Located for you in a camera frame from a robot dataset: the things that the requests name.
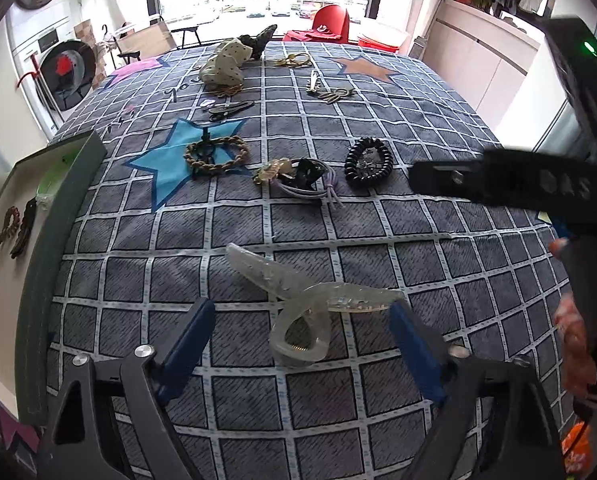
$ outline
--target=black scrunchie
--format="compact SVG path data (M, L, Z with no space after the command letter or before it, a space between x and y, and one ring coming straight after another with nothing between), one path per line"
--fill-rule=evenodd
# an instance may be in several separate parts
M363 152L370 148L377 150L381 158L381 168L375 173L363 176L359 173L358 163L361 156L363 156ZM374 184L386 179L392 172L393 167L394 162L389 148L378 139L363 137L352 146L352 149L347 154L347 158L345 159L345 178L352 186L374 186Z

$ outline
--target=parked car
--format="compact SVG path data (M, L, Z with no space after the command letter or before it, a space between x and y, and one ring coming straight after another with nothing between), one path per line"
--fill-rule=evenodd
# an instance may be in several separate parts
M292 15L290 9L275 9L272 10L272 16L287 16L288 18Z

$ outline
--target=blue star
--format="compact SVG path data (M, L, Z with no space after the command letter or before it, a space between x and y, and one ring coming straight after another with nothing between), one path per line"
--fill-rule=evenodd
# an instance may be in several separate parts
M210 139L236 135L247 119L210 126ZM165 142L153 147L142 155L125 162L125 166L148 171L152 179L152 212L160 208L181 187L192 178L192 172L185 162L183 153L188 144L200 140L203 129L198 124L179 119L176 121ZM214 163L223 164L233 160L222 146L214 150Z

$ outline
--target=plaid fabric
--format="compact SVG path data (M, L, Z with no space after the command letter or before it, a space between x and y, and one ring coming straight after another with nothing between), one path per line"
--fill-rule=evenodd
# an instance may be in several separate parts
M310 68L270 61L302 50L314 57L324 87L348 86L355 95L328 105L304 90ZM400 478L432 410L399 357L387 314L332 313L324 361L304 370L275 367L268 334L277 307L229 267L225 245L235 242L320 281L398 287L424 322L478 356L529 354L557 426L570 421L550 321L567 277L547 251L550 227L522 210L409 188L413 161L469 160L496 144L469 105L422 62L349 45L271 43L262 60L243 66L245 89L231 101L256 102L234 117L247 118L238 133L250 147L247 167L281 156L325 160L339 175L345 208L225 174L186 182L152 211L152 174L124 163L164 142L178 118L206 120L198 104L214 97L190 70L211 51L166 54L168 66L95 92L56 136L95 129L108 156L74 222L56 283L50 402L74 354L105 359L158 345L181 313L207 296L216 303L216 329L184 394L168 407L205 478ZM341 75L329 59L357 56L398 72L394 84ZM190 86L177 103L163 93L183 82ZM136 117L106 132L127 105L139 110ZM343 161L362 136L382 139L395 168L377 188L354 190ZM149 477L122 399L116 410L130 462ZM477 402L457 478L471 468L487 413L488 404Z

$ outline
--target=red plastic chair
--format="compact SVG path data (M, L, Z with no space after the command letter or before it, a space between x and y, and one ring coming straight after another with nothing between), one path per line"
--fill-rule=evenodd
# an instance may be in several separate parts
M350 36L350 15L347 9L338 5L327 5L322 7L314 15L312 30L321 25L329 28L334 34L340 34L340 40L332 40L331 43L347 43Z

